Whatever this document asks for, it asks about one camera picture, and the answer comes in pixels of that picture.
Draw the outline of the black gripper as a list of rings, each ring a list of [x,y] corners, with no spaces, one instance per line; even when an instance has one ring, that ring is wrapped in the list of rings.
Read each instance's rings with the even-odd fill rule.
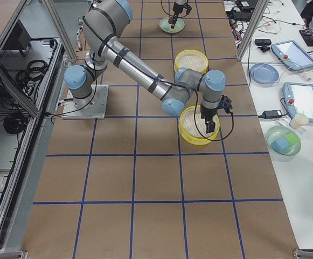
[[[215,122],[213,117],[217,114],[218,108],[207,108],[203,104],[200,105],[201,118],[205,120],[206,134],[215,132]]]
[[[178,19],[188,16],[190,12],[191,12],[191,8],[173,8],[173,15],[171,16],[171,23],[176,23]]]

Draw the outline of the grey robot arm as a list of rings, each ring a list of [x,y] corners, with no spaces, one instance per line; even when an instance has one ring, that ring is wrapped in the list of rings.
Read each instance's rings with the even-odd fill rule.
[[[119,42],[132,18],[133,11],[128,1],[99,1],[83,17],[83,33],[90,50],[81,65],[67,68],[64,74],[74,103],[82,108],[93,98],[92,82],[111,62],[162,101],[163,111],[170,116],[181,114],[193,91],[202,93],[201,118],[205,120],[206,132],[213,132],[213,117],[217,111],[223,108],[230,113],[232,108],[231,100],[222,94],[225,74],[219,70],[202,74],[180,68],[174,83],[165,81],[161,74]]]
[[[173,15],[169,18],[170,24],[175,24],[177,19],[179,18],[179,15],[183,12],[183,10],[186,10],[186,16],[190,14],[192,8],[188,4],[188,1],[186,0],[176,0],[173,4]]]

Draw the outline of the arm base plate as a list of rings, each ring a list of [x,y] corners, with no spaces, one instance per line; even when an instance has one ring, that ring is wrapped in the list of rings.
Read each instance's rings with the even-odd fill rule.
[[[85,99],[73,97],[70,90],[61,117],[63,119],[104,119],[108,99],[109,85],[92,84],[92,92]]]

